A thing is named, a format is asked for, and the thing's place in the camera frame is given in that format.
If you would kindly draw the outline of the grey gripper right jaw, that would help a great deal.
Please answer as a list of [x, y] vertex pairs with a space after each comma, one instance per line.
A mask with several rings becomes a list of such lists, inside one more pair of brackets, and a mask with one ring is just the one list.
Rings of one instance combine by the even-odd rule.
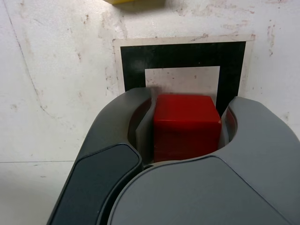
[[119, 194], [110, 225], [297, 225], [300, 141], [263, 104], [236, 97], [225, 144], [203, 157], [153, 166]]

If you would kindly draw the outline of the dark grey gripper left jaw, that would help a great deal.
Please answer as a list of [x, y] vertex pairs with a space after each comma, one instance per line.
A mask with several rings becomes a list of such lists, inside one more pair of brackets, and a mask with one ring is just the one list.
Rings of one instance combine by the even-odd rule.
[[117, 196], [143, 170], [135, 131], [150, 106], [151, 91], [134, 88], [100, 111], [85, 137], [48, 224], [107, 224]]

